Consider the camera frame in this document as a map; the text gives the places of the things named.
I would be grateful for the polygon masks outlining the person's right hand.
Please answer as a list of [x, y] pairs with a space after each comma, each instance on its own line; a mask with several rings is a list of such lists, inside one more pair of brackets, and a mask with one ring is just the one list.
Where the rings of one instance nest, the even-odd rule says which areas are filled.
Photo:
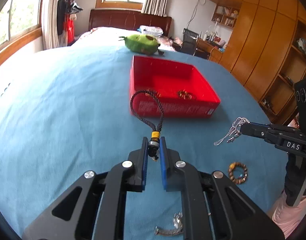
[[283, 191], [268, 211], [268, 216], [283, 231], [285, 238], [291, 235], [306, 215], [306, 196], [301, 198], [296, 207], [288, 206], [286, 197]]

